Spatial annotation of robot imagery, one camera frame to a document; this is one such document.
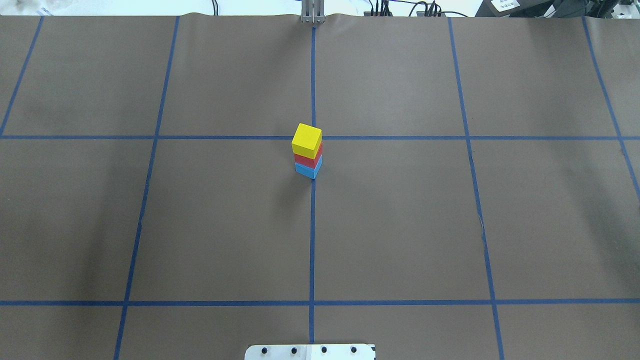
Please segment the blue wooden cube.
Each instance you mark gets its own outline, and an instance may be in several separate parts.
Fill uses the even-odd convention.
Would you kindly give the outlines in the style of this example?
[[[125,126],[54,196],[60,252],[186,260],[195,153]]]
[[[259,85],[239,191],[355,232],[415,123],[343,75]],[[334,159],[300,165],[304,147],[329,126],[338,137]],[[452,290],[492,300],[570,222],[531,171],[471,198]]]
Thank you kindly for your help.
[[[317,178],[317,175],[320,169],[322,168],[322,164],[323,164],[323,157],[322,157],[322,161],[320,162],[320,165],[315,169],[296,164],[294,161],[295,171],[297,171],[298,174],[302,174],[310,179]]]

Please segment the red wooden cube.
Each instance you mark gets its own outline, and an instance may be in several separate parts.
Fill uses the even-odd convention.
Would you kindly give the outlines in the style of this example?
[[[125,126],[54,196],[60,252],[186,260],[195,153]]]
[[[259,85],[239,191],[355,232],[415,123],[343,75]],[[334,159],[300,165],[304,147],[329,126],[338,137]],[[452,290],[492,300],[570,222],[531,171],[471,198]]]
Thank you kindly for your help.
[[[299,155],[297,153],[294,154],[295,164],[300,166],[305,166],[310,169],[318,168],[318,166],[320,166],[320,163],[322,162],[322,159],[323,159],[323,143],[320,143],[320,146],[318,147],[318,151],[314,158]]]

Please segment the yellow wooden cube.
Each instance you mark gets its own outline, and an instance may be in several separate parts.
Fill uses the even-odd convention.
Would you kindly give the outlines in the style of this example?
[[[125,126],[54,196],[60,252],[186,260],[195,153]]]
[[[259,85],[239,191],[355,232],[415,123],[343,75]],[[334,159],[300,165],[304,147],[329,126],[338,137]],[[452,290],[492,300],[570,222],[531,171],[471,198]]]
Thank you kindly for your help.
[[[323,141],[323,132],[320,128],[299,123],[291,141],[294,155],[306,158],[316,158]]]

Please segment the aluminium frame post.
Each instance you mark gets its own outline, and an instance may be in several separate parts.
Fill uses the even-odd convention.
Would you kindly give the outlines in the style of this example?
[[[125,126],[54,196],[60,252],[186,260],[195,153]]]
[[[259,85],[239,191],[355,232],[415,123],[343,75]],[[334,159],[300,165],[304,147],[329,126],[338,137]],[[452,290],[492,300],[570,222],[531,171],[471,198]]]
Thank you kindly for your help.
[[[301,0],[301,22],[318,25],[325,22],[324,0]]]

